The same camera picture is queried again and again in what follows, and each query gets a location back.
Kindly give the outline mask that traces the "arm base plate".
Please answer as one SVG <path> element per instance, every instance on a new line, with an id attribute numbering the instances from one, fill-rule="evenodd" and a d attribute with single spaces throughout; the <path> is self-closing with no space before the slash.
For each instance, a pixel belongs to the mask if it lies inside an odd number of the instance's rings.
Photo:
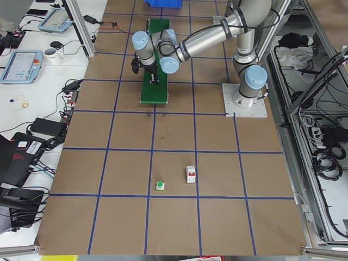
<path id="1" fill-rule="evenodd" d="M 223 101 L 227 117 L 267 118 L 265 101 L 261 90 L 254 98 L 239 93 L 240 84 L 222 84 Z"/>

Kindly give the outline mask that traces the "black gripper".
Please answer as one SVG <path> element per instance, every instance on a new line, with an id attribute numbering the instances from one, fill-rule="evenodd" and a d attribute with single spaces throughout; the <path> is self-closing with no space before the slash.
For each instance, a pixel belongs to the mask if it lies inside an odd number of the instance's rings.
<path id="1" fill-rule="evenodd" d="M 150 74 L 151 84 L 159 84 L 157 69 L 158 69 L 157 64 L 151 64 L 151 65 L 145 66 L 145 71 Z"/>

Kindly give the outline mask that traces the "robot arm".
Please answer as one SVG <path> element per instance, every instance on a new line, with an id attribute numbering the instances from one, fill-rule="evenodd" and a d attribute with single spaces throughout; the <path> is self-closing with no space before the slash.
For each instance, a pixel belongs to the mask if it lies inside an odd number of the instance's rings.
<path id="1" fill-rule="evenodd" d="M 168 103 L 168 76 L 176 73 L 181 63 L 230 40 L 242 40 L 237 45 L 238 58 L 252 64 L 256 58 L 254 32 L 272 11 L 271 1 L 230 1 L 217 23 L 201 28 L 181 41 L 170 24 L 161 19 L 149 19 L 147 29 L 133 34 L 135 50 L 131 63 L 133 73 L 144 69 L 140 93 L 141 104 Z"/>

